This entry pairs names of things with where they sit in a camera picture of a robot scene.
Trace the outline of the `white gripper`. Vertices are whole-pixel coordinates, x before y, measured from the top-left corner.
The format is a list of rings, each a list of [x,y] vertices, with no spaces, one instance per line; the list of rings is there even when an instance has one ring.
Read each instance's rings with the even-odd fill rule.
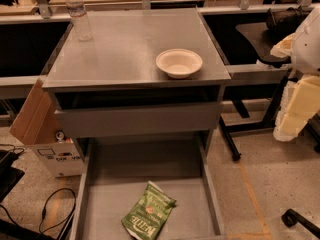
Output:
[[[270,50],[272,56],[291,56],[295,70],[320,74],[320,7],[314,7],[292,33]],[[283,91],[273,136],[281,142],[296,138],[308,121],[320,111],[320,77],[307,75],[297,83],[289,81]]]

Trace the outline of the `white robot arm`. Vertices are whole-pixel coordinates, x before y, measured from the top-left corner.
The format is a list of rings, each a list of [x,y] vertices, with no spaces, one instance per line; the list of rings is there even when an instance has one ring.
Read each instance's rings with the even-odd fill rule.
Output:
[[[289,142],[320,111],[320,8],[315,7],[296,31],[274,45],[270,54],[289,56],[293,71],[302,77],[284,87],[273,136]]]

